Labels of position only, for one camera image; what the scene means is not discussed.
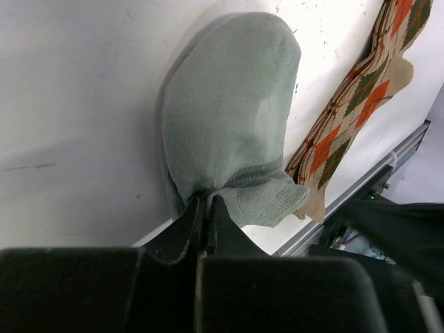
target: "white wall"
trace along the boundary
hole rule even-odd
[[[430,127],[418,151],[384,192],[396,203],[444,203],[444,86],[427,119]]]
[[[0,0],[0,247],[128,245],[169,219],[155,98],[185,45],[227,13],[273,12],[300,43],[288,161],[360,58],[382,2]],[[362,130],[328,202],[423,121],[444,81],[444,41],[436,37],[443,17],[443,1],[435,0],[406,54],[412,84]],[[273,252],[304,223],[289,217],[246,232]]]

